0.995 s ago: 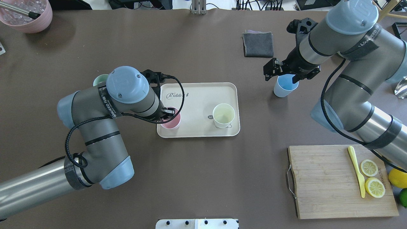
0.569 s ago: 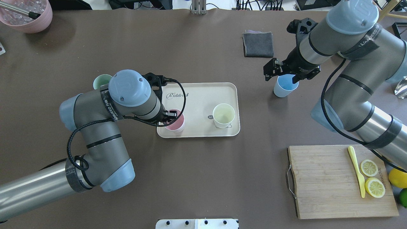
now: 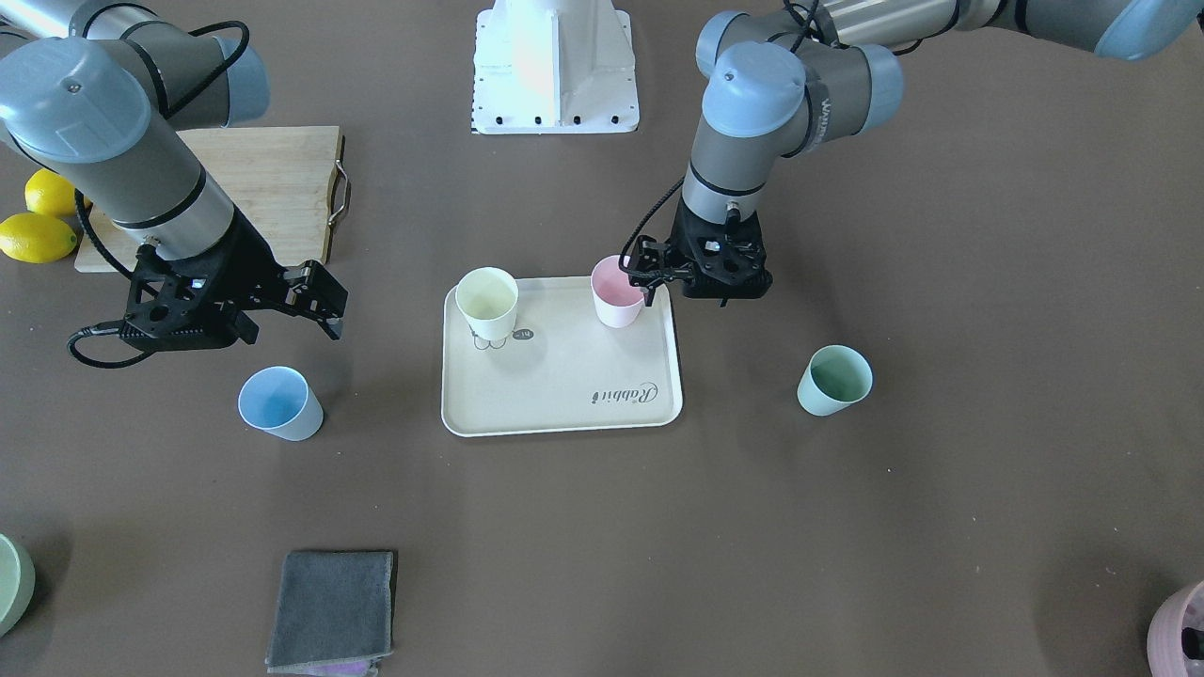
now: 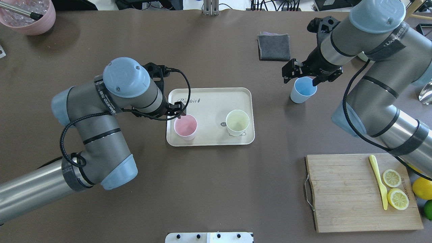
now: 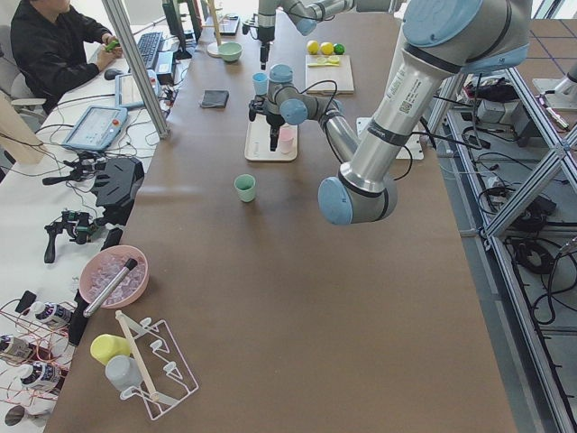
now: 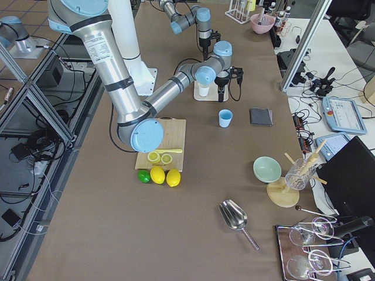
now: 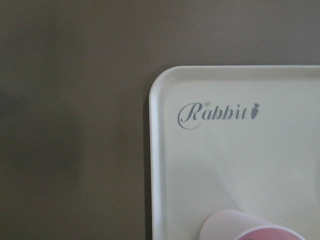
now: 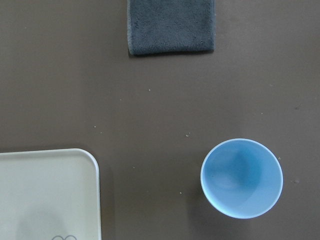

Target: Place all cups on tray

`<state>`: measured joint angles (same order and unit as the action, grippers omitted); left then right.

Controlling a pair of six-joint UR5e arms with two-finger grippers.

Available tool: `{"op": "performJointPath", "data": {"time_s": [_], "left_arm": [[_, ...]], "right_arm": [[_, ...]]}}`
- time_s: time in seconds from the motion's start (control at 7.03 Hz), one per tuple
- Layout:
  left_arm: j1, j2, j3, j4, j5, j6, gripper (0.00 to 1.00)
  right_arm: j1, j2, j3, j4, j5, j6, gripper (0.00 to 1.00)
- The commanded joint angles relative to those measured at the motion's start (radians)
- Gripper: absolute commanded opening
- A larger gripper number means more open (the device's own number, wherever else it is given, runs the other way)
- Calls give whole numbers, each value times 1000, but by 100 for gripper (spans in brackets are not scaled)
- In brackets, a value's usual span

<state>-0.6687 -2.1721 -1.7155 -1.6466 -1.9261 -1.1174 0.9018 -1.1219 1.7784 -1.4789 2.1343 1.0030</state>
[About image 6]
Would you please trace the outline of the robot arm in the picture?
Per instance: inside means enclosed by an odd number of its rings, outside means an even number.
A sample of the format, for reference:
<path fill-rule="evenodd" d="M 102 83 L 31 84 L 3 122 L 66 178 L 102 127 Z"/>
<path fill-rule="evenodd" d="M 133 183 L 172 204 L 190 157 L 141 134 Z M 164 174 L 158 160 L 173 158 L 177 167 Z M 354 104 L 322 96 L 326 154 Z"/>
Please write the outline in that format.
<path fill-rule="evenodd" d="M 196 27 L 197 48 L 202 53 L 203 60 L 207 60 L 213 52 L 209 50 L 212 40 L 221 40 L 221 34 L 212 29 L 210 9 L 200 5 L 188 5 L 187 13 L 182 14 L 176 8 L 178 1 L 161 0 L 157 3 L 170 19 L 170 27 L 174 34 L 178 35 L 191 26 Z"/>
<path fill-rule="evenodd" d="M 182 65 L 154 89 L 156 75 L 142 61 L 130 1 L 49 1 L 50 28 L 80 38 L 118 113 L 117 134 L 137 152 L 162 142 L 156 114 L 191 83 L 216 83 L 231 66 L 232 46 L 221 40 L 201 63 Z"/>

